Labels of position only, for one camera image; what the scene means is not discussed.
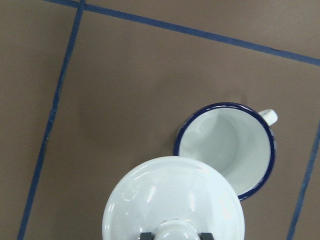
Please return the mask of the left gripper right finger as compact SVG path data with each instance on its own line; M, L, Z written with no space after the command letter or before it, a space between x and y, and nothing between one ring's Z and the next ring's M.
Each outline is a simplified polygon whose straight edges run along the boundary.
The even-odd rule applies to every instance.
M213 235L212 235L212 233L209 233L209 232L202 232L200 234L200 239L201 240L213 240Z

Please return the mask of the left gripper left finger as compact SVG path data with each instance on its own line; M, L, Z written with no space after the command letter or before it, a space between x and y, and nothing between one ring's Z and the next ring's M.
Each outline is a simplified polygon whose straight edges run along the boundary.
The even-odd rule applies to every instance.
M142 232L140 234L140 240L153 240L152 232Z

